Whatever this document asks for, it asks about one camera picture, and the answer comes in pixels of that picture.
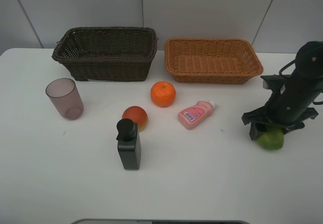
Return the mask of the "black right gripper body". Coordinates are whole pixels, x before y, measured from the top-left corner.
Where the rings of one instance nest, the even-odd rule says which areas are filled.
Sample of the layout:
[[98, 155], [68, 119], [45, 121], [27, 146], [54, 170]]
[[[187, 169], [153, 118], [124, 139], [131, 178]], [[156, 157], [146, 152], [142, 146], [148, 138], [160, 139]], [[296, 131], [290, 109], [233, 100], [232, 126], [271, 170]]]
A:
[[272, 125], [289, 131], [318, 116], [317, 110], [310, 105], [322, 93], [322, 78], [309, 79], [293, 73], [286, 78], [267, 75], [261, 79], [272, 94], [264, 106], [243, 114], [245, 125]]

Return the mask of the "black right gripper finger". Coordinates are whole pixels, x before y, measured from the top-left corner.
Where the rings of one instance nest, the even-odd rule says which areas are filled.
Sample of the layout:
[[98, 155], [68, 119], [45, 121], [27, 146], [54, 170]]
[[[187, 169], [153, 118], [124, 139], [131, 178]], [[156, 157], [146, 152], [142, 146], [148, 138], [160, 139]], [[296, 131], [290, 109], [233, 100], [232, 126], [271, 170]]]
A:
[[290, 127], [287, 127], [287, 128], [284, 128], [283, 129], [283, 134], [286, 135], [290, 132], [293, 132], [293, 131], [296, 131], [296, 130], [300, 130], [300, 129], [303, 129], [305, 127], [305, 124], [304, 123], [297, 123], [293, 126], [290, 126]]
[[252, 141], [256, 141], [263, 133], [267, 132], [267, 127], [262, 123], [250, 123], [249, 136]]

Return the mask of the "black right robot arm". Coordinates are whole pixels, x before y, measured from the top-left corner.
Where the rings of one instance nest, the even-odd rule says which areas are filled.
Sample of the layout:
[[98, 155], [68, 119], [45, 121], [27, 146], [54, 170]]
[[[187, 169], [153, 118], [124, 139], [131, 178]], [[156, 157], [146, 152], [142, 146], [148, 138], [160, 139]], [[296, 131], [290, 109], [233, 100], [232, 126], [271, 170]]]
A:
[[251, 140], [257, 140], [269, 126], [280, 128], [283, 134], [303, 129], [305, 120], [318, 116], [310, 105], [322, 104], [315, 101], [322, 93], [322, 42], [306, 43], [277, 75], [261, 78], [263, 88], [272, 94], [264, 106], [242, 116], [243, 124], [250, 125]]

